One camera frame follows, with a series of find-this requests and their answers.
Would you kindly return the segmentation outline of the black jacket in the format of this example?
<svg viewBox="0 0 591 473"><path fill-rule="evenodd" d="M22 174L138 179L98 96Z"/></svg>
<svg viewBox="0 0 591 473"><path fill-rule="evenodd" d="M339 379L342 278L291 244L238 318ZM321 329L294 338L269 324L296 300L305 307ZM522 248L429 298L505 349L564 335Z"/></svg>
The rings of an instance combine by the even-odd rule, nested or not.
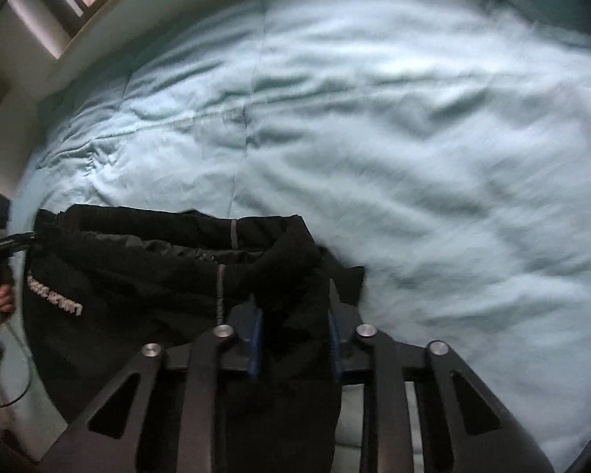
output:
<svg viewBox="0 0 591 473"><path fill-rule="evenodd" d="M219 219L127 207L38 211L22 315L45 392L72 422L141 346L175 347L253 302L259 373L224 391L237 472L327 472L342 391L330 297L357 305L365 270L298 216Z"/></svg>

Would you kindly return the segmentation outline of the light blue quilt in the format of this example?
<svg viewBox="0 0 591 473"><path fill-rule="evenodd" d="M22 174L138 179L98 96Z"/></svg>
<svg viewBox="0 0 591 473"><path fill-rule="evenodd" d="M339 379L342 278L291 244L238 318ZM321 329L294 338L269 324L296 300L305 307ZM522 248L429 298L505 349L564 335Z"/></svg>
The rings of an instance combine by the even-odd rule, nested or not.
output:
<svg viewBox="0 0 591 473"><path fill-rule="evenodd" d="M363 316L445 339L557 471L591 438L591 36L496 0L243 0L40 108L9 227L73 204L297 214Z"/></svg>

